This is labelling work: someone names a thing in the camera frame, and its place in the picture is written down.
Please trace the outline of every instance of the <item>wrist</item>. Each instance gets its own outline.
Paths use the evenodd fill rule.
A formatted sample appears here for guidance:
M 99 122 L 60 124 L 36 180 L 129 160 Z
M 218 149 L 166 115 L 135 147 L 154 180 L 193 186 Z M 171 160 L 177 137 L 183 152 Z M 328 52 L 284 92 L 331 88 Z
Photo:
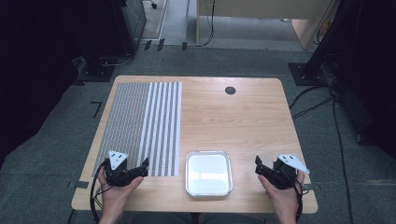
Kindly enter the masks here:
M 111 209 L 103 208 L 100 224 L 117 224 L 123 214 L 123 207 L 112 206 Z
M 297 224 L 296 217 L 278 218 L 280 224 Z

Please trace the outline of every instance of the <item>wooden table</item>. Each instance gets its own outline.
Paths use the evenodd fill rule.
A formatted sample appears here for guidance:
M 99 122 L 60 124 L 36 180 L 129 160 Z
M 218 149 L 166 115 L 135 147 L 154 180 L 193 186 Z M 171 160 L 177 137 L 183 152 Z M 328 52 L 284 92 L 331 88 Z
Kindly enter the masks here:
M 337 1 L 339 0 L 216 0 L 214 16 L 293 19 L 291 23 L 297 37 L 303 49 L 308 49 Z M 213 2 L 197 0 L 197 45 L 200 44 L 200 16 L 212 15 Z
M 182 82 L 179 176 L 148 176 L 133 192 L 128 211 L 273 213 L 254 173 L 256 155 L 272 168 L 277 154 L 295 154 L 304 163 L 281 82 L 276 78 L 117 77 L 106 103 L 72 206 L 90 210 L 92 171 L 116 88 L 122 82 Z M 235 94 L 227 94 L 232 86 Z M 215 200 L 192 198 L 185 189 L 186 157 L 194 150 L 222 150 L 230 157 L 233 189 Z M 309 176 L 305 183 L 310 183 Z M 315 213 L 313 191 L 304 196 L 304 213 Z

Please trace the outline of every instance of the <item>black controller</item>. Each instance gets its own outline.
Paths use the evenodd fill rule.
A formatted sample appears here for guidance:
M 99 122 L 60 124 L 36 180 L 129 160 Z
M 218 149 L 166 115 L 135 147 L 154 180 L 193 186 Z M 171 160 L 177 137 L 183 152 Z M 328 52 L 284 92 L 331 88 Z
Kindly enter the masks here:
M 297 178 L 296 169 L 288 166 L 280 159 L 274 162 L 274 169 L 264 164 L 259 156 L 256 156 L 256 174 L 265 176 L 277 189 L 289 189 L 295 184 Z
M 146 158 L 141 166 L 132 170 L 127 170 L 126 166 L 127 160 L 123 161 L 116 170 L 112 170 L 110 160 L 108 160 L 106 165 L 107 184 L 114 187 L 124 187 L 129 185 L 138 176 L 148 176 L 149 158 Z

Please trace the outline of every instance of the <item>black circle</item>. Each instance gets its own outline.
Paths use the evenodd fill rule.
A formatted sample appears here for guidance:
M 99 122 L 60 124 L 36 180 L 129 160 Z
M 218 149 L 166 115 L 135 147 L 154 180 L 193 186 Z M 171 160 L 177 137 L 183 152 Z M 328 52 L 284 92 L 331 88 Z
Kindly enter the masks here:
M 236 93 L 236 90 L 235 90 L 234 87 L 227 87 L 227 88 L 225 89 L 225 92 L 227 92 L 227 94 L 233 95 L 233 94 Z

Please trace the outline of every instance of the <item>gray carpet floor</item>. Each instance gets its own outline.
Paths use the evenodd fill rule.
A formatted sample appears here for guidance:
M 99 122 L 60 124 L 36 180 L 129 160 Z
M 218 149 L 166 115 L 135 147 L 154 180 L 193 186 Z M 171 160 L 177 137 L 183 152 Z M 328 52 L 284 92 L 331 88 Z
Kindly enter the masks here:
M 276 77 L 291 103 L 306 87 L 295 86 L 288 63 L 305 63 L 311 55 L 307 51 L 255 49 L 139 49 L 131 61 L 115 69 L 110 82 L 71 86 L 39 133 L 7 157 L 0 172 L 0 223 L 67 222 L 75 191 L 72 183 L 79 179 L 116 76 Z M 290 113 L 329 97 L 327 88 L 311 91 Z M 92 102 L 103 102 L 96 117 L 97 104 Z M 376 146 L 356 143 L 356 132 L 343 105 L 335 104 L 335 113 L 354 223 L 396 223 L 396 188 L 384 181 L 396 178 L 394 159 Z M 349 223 L 332 103 L 295 119 L 294 124 L 318 200 L 318 211 L 303 215 L 299 223 Z M 128 214 L 125 216 L 123 222 L 128 220 Z M 273 215 L 266 216 L 266 223 L 276 223 Z M 71 223 L 93 223 L 91 213 L 77 211 Z

